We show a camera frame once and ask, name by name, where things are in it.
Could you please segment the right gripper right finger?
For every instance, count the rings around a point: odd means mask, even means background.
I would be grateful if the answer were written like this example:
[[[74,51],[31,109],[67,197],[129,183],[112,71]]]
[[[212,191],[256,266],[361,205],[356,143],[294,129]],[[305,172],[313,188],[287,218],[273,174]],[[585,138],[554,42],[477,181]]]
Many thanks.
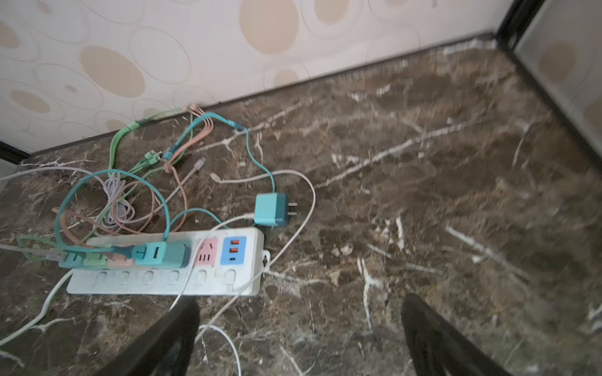
[[[418,295],[404,297],[401,320],[418,375],[509,374]]]

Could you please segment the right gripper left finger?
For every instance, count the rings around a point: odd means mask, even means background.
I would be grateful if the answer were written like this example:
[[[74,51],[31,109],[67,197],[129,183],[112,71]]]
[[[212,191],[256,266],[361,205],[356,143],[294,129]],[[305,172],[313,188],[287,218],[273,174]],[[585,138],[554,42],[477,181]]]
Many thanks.
[[[97,374],[185,375],[199,324],[196,300],[183,299]]]

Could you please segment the teal charger plug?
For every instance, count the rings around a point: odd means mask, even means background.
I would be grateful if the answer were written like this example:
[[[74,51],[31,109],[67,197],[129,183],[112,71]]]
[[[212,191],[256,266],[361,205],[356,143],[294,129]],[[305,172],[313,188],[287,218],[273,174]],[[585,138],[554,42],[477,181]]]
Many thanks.
[[[289,196],[286,193],[258,194],[254,223],[262,227],[285,227],[288,225],[289,207]]]
[[[62,261],[59,262],[59,267],[63,269],[81,269],[84,267],[85,258],[77,253],[67,253]]]
[[[187,247],[172,242],[152,242],[134,246],[132,259],[137,266],[155,269],[177,269],[183,265]]]

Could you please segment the pink charger plug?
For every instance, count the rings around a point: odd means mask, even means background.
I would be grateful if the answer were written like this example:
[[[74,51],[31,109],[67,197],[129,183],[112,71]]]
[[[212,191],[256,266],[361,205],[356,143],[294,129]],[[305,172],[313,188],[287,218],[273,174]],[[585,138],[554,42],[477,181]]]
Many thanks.
[[[135,262],[131,258],[126,258],[125,255],[112,254],[108,258],[107,266],[109,268],[130,268],[135,265]]]

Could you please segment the long white power strip pastel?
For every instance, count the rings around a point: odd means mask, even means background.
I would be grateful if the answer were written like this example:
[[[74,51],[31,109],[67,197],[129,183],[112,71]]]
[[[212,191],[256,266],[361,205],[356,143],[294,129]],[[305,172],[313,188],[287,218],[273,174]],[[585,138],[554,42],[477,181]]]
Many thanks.
[[[132,259],[134,246],[162,241],[160,233],[100,237],[88,240],[100,254]],[[167,242],[185,244],[183,265],[155,269],[136,264],[130,268],[72,269],[67,292],[72,295],[188,295],[254,296],[260,274],[271,261],[264,235],[254,227],[171,233]]]

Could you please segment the green charger plug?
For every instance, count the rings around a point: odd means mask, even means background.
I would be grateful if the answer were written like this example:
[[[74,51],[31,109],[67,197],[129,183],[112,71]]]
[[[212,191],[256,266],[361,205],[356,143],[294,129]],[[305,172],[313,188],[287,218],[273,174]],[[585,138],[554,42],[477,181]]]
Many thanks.
[[[82,265],[86,269],[105,269],[108,267],[108,257],[100,253],[87,253]]]

